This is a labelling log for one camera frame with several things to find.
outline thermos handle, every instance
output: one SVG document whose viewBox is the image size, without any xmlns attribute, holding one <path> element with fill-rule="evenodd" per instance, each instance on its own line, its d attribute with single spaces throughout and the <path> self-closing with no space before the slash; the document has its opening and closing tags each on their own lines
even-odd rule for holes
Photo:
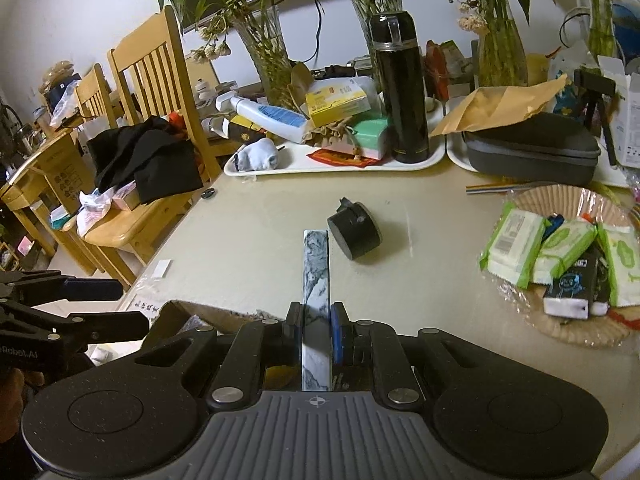
<svg viewBox="0 0 640 480">
<path fill-rule="evenodd" d="M 391 34 L 391 44 L 393 46 L 402 46 L 402 36 L 400 35 L 400 22 L 397 16 L 389 16 L 386 20 L 386 26 Z"/>
</svg>

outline white lotion bottle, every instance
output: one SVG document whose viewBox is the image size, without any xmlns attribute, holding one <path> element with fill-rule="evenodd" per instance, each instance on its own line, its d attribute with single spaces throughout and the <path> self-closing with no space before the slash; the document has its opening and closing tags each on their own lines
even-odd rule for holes
<svg viewBox="0 0 640 480">
<path fill-rule="evenodd" d="M 277 106 L 261 105 L 240 97 L 233 90 L 216 98 L 216 108 L 221 112 L 236 111 L 268 132 L 297 144 L 304 143 L 305 134 L 313 127 L 311 121 L 302 114 Z"/>
</svg>

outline glass vase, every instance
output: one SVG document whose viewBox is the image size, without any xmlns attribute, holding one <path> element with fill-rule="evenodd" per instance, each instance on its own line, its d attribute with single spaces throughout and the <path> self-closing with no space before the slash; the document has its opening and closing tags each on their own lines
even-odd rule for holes
<svg viewBox="0 0 640 480">
<path fill-rule="evenodd" d="M 235 12 L 231 21 L 254 62 L 269 104 L 296 110 L 288 88 L 291 64 L 282 37 L 278 6 Z"/>
<path fill-rule="evenodd" d="M 612 4 L 613 0 L 591 0 L 588 45 L 596 61 L 598 56 L 615 57 L 616 55 Z"/>
<path fill-rule="evenodd" d="M 478 45 L 480 86 L 527 86 L 527 58 L 509 0 L 480 0 L 486 30 Z"/>
<path fill-rule="evenodd" d="M 369 20 L 374 14 L 379 14 L 380 12 L 394 12 L 402 10 L 402 0 L 351 0 L 351 3 L 353 4 L 353 8 L 355 9 L 360 22 L 364 39 L 367 42 L 367 49 L 371 57 L 374 79 L 376 84 L 380 86 L 380 73 L 376 62 L 376 51 L 373 49 Z"/>
</svg>

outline black thermos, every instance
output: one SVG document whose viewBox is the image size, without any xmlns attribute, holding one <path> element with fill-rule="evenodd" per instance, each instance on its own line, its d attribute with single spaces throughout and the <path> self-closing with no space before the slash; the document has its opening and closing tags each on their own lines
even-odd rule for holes
<svg viewBox="0 0 640 480">
<path fill-rule="evenodd" d="M 424 81 L 414 20 L 404 10 L 382 12 L 371 17 L 369 27 L 382 79 L 393 158 L 406 164 L 427 160 Z"/>
</svg>

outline crosshair logo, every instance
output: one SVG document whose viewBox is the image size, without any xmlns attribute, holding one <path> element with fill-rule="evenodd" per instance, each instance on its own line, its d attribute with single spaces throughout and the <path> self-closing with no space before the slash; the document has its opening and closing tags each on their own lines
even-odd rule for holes
<svg viewBox="0 0 640 480">
<path fill-rule="evenodd" d="M 323 404 L 329 402 L 326 399 L 323 399 L 322 397 L 319 396 L 315 396 L 315 397 L 311 397 L 308 401 L 309 404 L 311 404 L 312 406 L 315 406 L 316 408 L 319 408 L 320 406 L 322 406 Z"/>
</svg>

